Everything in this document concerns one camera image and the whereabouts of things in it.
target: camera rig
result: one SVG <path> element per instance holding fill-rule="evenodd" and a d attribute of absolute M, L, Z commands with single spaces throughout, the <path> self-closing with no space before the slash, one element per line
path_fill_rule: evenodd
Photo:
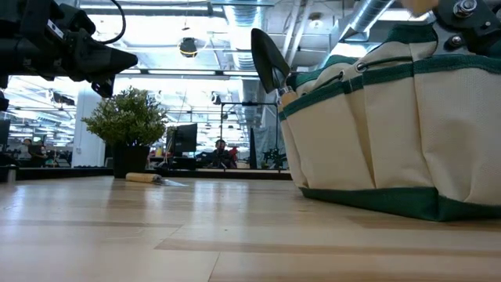
<path fill-rule="evenodd" d="M 138 58 L 92 39 L 95 32 L 86 12 L 73 6 L 53 0 L 1 0 L 0 89 L 7 88 L 10 75 L 48 81 L 65 76 L 88 81 L 102 97 L 111 97 L 115 75 L 135 66 Z"/>

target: computer monitor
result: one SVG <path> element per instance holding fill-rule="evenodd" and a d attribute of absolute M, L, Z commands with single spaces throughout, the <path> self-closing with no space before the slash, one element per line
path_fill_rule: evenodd
<path fill-rule="evenodd" d="M 167 137 L 167 145 L 174 138 L 175 143 L 170 148 L 177 154 L 184 152 L 196 152 L 196 134 L 198 132 L 198 124 L 180 125 L 173 136 Z"/>
<path fill-rule="evenodd" d="M 0 120 L 0 144 L 6 145 L 9 141 L 10 120 Z"/>

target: trowel handle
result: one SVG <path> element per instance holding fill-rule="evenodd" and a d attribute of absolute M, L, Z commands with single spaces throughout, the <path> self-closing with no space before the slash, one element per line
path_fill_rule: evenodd
<path fill-rule="evenodd" d="M 295 101 L 295 99 L 297 99 L 297 93 L 290 86 L 286 86 L 277 90 L 279 104 L 282 105 L 282 107 L 287 106 L 288 104 Z"/>

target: black planter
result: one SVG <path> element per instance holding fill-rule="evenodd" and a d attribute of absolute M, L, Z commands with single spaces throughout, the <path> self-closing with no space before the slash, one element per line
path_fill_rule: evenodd
<path fill-rule="evenodd" d="M 148 146 L 114 146 L 115 178 L 123 179 L 129 172 L 144 172 L 149 152 Z"/>

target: green leaves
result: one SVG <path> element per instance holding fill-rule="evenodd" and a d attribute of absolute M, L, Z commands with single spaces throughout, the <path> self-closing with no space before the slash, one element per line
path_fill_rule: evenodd
<path fill-rule="evenodd" d="M 91 117 L 81 120 L 110 145 L 149 146 L 165 134 L 166 118 L 167 110 L 147 90 L 130 87 L 100 102 Z"/>

